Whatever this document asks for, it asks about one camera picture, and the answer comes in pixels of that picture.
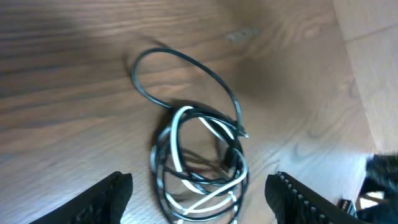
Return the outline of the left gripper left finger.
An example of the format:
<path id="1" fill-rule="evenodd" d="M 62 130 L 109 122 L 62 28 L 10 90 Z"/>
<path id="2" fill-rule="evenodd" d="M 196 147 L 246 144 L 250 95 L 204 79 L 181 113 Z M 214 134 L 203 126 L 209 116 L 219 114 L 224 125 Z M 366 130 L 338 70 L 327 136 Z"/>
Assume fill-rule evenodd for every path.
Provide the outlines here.
<path id="1" fill-rule="evenodd" d="M 119 224 L 132 193 L 132 175 L 116 171 L 32 224 Z"/>

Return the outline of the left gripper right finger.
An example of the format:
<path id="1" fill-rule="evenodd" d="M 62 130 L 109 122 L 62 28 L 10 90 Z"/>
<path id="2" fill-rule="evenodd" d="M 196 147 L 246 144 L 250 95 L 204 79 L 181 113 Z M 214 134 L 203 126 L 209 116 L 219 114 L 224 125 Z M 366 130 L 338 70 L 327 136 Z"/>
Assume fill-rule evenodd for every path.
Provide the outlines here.
<path id="1" fill-rule="evenodd" d="M 264 195 L 280 224 L 363 224 L 286 172 L 267 176 Z"/>

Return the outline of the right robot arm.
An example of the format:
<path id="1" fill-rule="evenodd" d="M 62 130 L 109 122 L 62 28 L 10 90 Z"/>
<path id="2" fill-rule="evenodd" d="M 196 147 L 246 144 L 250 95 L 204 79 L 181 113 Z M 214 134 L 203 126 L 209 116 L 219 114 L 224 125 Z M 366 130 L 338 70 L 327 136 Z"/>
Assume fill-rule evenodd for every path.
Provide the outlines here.
<path id="1" fill-rule="evenodd" d="M 366 223 L 397 224 L 397 155 L 375 155 L 366 163 L 366 178 L 360 196 L 382 192 L 382 202 L 369 208 L 354 210 L 350 200 L 338 202 L 340 210 Z"/>

